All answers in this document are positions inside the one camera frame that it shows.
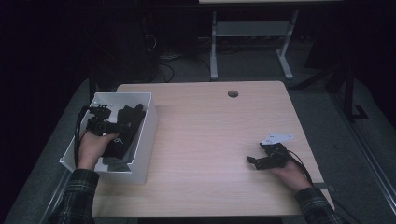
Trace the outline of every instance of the shirt sleeve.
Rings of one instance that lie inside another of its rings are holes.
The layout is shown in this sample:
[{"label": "shirt sleeve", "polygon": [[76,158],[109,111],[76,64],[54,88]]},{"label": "shirt sleeve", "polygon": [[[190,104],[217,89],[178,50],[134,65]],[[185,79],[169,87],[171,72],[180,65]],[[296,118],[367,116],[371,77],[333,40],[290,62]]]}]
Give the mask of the shirt sleeve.
[{"label": "shirt sleeve", "polygon": [[340,224],[348,223],[332,210],[327,199],[320,189],[307,188],[298,191],[295,195],[305,220],[308,224]]},{"label": "shirt sleeve", "polygon": [[99,174],[94,171],[75,170],[49,223],[94,223],[92,204],[98,181]]}]

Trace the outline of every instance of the grommet hole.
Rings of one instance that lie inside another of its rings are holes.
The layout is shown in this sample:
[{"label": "grommet hole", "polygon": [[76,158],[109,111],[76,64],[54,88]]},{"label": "grommet hole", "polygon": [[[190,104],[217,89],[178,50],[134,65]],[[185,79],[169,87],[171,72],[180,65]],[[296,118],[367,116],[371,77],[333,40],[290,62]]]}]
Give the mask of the grommet hole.
[{"label": "grommet hole", "polygon": [[228,91],[228,96],[230,96],[231,98],[238,97],[238,95],[238,91]]}]

